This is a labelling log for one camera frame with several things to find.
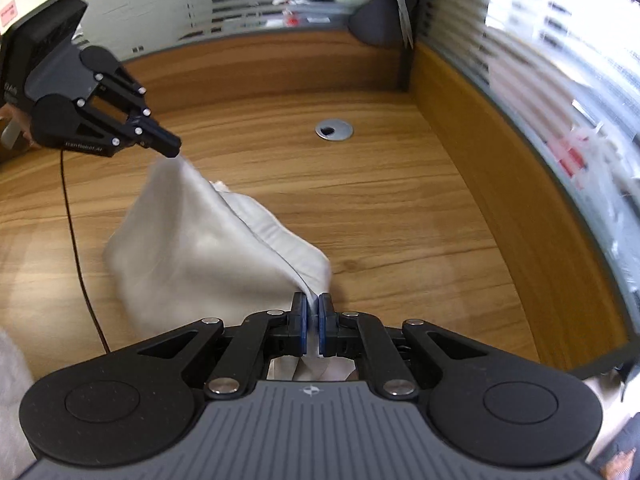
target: human hand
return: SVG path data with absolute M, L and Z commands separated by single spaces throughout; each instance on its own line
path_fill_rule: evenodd
M 604 465 L 600 474 L 605 480 L 628 480 L 635 454 L 636 448 L 618 453 Z
M 22 130 L 22 136 L 29 141 L 29 145 L 37 146 L 31 137 L 31 119 L 25 112 L 7 103 L 0 108 L 0 118 L 17 121 Z

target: white towel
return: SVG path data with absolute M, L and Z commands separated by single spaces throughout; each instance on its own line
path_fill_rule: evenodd
M 32 384 L 22 353 L 0 329 L 0 480 L 12 480 L 35 460 L 18 421 L 20 401 Z
M 254 312 L 289 310 L 297 291 L 317 315 L 317 296 L 331 280 L 320 250 L 253 198 L 211 184 L 181 157 L 155 164 L 104 259 L 130 318 L 148 336 L 203 317 L 231 326 Z M 313 323 L 308 354 L 297 380 L 344 380 L 353 370 L 339 358 L 327 370 Z M 270 377 L 288 380 L 297 364 L 281 358 Z

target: wooden desk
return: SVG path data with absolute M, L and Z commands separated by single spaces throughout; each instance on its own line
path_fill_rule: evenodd
M 350 121 L 354 136 L 320 139 L 315 124 L 328 117 Z M 422 317 L 537 359 L 494 238 L 407 94 L 252 98 L 176 110 L 161 121 L 204 176 L 253 196 L 325 252 L 339 309 L 396 326 Z M 112 159 L 65 156 L 82 268 L 113 348 L 138 336 L 102 249 L 155 158 L 141 148 Z M 76 278 L 58 159 L 42 150 L 0 167 L 0 326 L 36 377 L 102 351 Z

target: logo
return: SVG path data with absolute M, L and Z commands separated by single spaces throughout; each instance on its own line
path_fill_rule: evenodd
M 317 386 L 313 386 L 312 384 L 310 384 L 309 386 L 305 386 L 304 388 L 302 388 L 301 391 L 305 392 L 309 397 L 313 397 L 314 395 L 319 394 L 322 390 Z
M 65 141 L 65 147 L 75 150 L 83 150 L 84 152 L 89 153 L 101 153 L 104 150 L 104 148 L 101 146 L 91 146 L 89 144 L 82 144 L 81 142 L 71 142 L 69 140 Z

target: gray ribbed plate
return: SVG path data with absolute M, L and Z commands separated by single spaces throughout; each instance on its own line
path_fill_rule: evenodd
M 600 478 L 581 462 L 501 470 L 453 451 L 417 408 L 374 396 L 364 382 L 261 381 L 244 399 L 213 402 L 183 440 L 113 469 L 41 460 L 24 480 L 558 479 Z

